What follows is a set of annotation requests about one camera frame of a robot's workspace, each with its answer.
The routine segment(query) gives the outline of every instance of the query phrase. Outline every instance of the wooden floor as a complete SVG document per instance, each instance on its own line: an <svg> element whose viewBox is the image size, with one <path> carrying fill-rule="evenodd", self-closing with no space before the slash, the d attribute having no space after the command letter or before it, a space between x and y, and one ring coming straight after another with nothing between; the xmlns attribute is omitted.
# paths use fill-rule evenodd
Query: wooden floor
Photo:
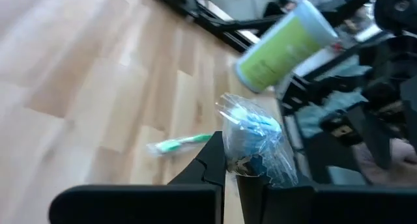
<svg viewBox="0 0 417 224"><path fill-rule="evenodd" d="M218 97L254 97L237 57L155 0L0 0L0 223L47 223L79 184L170 181L198 150L145 145L221 129ZM225 223L242 222L229 181Z"/></svg>

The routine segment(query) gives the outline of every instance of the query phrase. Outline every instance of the label on container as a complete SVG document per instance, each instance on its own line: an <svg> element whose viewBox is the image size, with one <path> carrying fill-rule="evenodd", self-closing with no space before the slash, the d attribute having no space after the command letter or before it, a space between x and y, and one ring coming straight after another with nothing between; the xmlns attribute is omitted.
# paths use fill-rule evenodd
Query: label on container
<svg viewBox="0 0 417 224"><path fill-rule="evenodd" d="M320 50L297 17L257 48L239 69L255 89L264 90L282 80L298 64Z"/></svg>

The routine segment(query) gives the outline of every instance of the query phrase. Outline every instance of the plastic wrap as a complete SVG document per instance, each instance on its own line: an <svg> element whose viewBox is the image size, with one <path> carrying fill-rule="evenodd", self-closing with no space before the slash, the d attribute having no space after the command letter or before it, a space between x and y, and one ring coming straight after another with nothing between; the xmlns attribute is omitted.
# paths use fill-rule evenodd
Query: plastic wrap
<svg viewBox="0 0 417 224"><path fill-rule="evenodd" d="M273 186L294 186L296 169L285 151L281 126L251 100L224 94L218 103L223 117L227 170L240 176L266 176Z"/></svg>
<svg viewBox="0 0 417 224"><path fill-rule="evenodd" d="M167 156L176 155L187 152L191 149L202 147L212 134L200 134L190 137L180 137L176 139L169 139L159 143L149 143L147 145L148 151L153 156Z"/></svg>

